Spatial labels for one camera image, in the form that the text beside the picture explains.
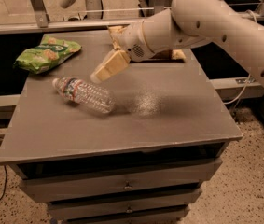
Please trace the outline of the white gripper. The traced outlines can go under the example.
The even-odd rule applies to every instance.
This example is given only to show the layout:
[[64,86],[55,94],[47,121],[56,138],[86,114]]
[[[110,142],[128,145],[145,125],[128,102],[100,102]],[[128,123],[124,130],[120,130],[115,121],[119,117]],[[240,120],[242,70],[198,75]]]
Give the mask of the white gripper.
[[92,82],[101,83],[108,80],[112,76],[126,69],[129,66],[130,60],[141,62],[154,55],[154,52],[146,43],[143,25],[144,22],[139,21],[127,27],[108,27],[108,32],[112,39],[114,49],[104,57],[103,61],[90,75]]

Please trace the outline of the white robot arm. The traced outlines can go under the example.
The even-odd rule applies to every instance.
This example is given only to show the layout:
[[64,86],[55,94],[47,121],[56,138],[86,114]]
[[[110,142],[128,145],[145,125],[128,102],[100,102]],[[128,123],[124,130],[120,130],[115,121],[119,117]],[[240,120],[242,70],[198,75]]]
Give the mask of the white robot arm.
[[213,42],[264,88],[264,26],[224,0],[173,0],[171,7],[126,27],[111,27],[113,49],[90,76],[95,83],[169,49]]

